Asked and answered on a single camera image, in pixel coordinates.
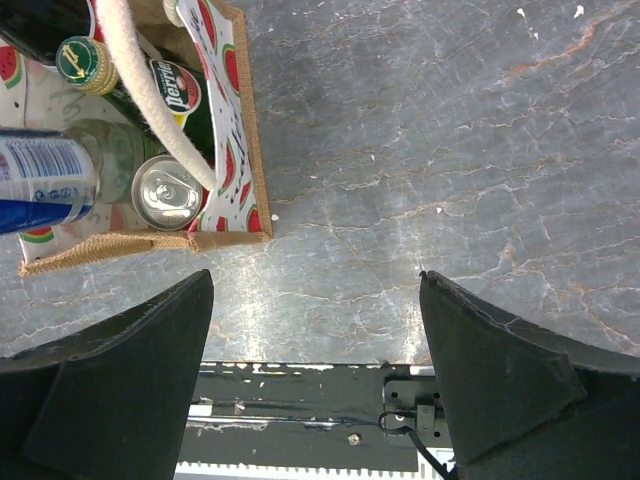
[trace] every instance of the jute bag trim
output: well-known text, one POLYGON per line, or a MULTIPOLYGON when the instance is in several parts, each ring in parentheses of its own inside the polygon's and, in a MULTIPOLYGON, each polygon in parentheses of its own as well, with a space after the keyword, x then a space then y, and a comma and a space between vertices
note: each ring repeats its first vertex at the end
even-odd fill
POLYGON ((240 104, 247 132, 249 162, 262 231, 258 233, 194 232, 187 234, 186 232, 158 232, 149 229, 106 232, 92 235, 79 245, 51 257, 35 260, 29 264, 22 260, 18 268, 18 275, 21 277, 36 275, 153 250, 189 249, 197 253, 231 245, 260 243, 273 238, 271 212, 267 200, 267 186, 258 136, 256 107, 253 100, 244 12, 239 8, 225 4, 222 0, 211 0, 211 2, 225 18, 233 22, 233 40, 236 47, 238 81, 241 92, 240 104))

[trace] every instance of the cardboard bag side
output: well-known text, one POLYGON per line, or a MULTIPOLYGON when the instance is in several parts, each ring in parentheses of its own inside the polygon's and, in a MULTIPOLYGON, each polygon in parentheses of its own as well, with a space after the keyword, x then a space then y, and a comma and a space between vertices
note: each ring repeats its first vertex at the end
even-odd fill
MULTIPOLYGON (((249 147, 249 163, 253 175, 256 204, 261 232, 158 232, 136 230, 108 232, 93 235, 84 242, 62 253, 25 264, 22 261, 18 274, 34 275, 53 270, 74 267, 90 262, 107 260, 158 249, 190 249, 201 252, 231 245, 264 242, 272 238, 271 214, 262 167, 262 155, 258 137, 253 87, 249 68, 246 23, 242 10, 226 5, 221 0, 209 0, 227 19, 233 22, 236 48, 240 104, 243 124, 249 147)), ((141 33, 154 45, 162 47, 182 59, 191 68, 202 70, 198 53, 184 28, 177 28, 164 17, 160 0, 129 0, 141 33)))

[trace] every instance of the gray marble surface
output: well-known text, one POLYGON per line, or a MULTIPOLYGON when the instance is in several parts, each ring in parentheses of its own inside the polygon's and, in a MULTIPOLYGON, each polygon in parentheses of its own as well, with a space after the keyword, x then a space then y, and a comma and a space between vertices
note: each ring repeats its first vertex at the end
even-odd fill
POLYGON ((428 362, 418 272, 640 355, 640 2, 242 0, 276 239, 27 279, 0 354, 209 268, 205 357, 428 362))

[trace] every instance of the green glass bottle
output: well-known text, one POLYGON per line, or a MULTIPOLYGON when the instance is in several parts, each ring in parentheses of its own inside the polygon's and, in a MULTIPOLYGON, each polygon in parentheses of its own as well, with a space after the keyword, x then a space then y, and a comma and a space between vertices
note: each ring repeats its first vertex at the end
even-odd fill
MULTIPOLYGON (((67 83, 88 95, 104 97, 131 123, 155 138, 120 81, 104 44, 89 37, 70 37, 60 45, 56 65, 67 83)), ((178 125, 205 158, 213 159, 213 125, 204 76, 164 60, 148 60, 148 67, 178 125)))
POLYGON ((140 166, 165 151, 138 128, 104 120, 79 120, 65 130, 91 157, 98 176, 96 203, 131 203, 131 183, 140 166))

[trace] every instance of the black bracket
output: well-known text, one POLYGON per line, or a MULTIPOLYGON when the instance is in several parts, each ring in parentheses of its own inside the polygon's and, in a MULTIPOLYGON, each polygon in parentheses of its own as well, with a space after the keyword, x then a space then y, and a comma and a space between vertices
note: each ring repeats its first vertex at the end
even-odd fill
MULTIPOLYGON (((434 376, 389 380, 385 383, 383 398, 384 411, 416 412, 416 418, 389 415, 385 419, 387 428, 408 426, 416 430, 426 447, 451 448, 449 429, 434 376)), ((386 435, 385 441, 396 447, 415 448, 407 435, 386 435)))

